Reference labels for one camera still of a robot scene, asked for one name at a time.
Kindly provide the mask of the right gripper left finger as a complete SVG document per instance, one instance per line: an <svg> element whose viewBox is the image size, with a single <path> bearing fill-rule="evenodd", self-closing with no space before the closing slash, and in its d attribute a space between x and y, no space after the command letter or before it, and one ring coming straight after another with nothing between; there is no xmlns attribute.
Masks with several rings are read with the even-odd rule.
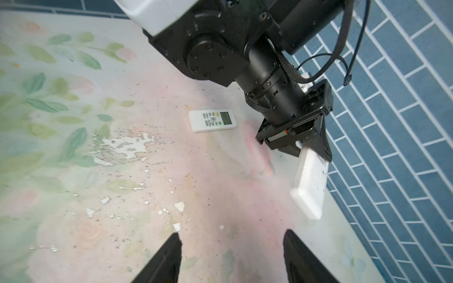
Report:
<svg viewBox="0 0 453 283"><path fill-rule="evenodd" d="M144 266L132 283L177 283L182 262L182 242L174 232Z"/></svg>

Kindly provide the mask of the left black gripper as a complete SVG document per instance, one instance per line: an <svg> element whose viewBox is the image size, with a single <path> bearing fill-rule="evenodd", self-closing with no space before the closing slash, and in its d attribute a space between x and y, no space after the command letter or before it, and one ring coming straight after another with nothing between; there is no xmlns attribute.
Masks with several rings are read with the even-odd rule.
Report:
<svg viewBox="0 0 453 283"><path fill-rule="evenodd" d="M258 143L298 157L299 141L302 148L332 161L326 118L333 111L333 94L327 80L319 81L307 92L296 83L279 80L254 99L254 109L264 116L256 135Z"/></svg>

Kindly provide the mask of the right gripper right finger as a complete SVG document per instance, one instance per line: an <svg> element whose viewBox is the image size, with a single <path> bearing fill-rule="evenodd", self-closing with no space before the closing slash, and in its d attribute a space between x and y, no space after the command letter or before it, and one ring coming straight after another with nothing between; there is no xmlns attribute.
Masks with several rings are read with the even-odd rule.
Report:
<svg viewBox="0 0 453 283"><path fill-rule="evenodd" d="M283 249L289 283L339 283L290 229L284 234Z"/></svg>

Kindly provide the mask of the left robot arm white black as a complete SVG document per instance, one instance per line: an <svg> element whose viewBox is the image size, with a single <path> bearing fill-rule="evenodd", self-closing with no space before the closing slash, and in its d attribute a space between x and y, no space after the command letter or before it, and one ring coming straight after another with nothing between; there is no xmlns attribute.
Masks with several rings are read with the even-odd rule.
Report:
<svg viewBox="0 0 453 283"><path fill-rule="evenodd" d="M331 87L321 75L340 60L353 1L118 1L149 43L182 74L229 86L264 116L258 143L298 156L314 150L330 162L325 118ZM334 51L318 73L304 78L287 59L337 15L342 25Z"/></svg>

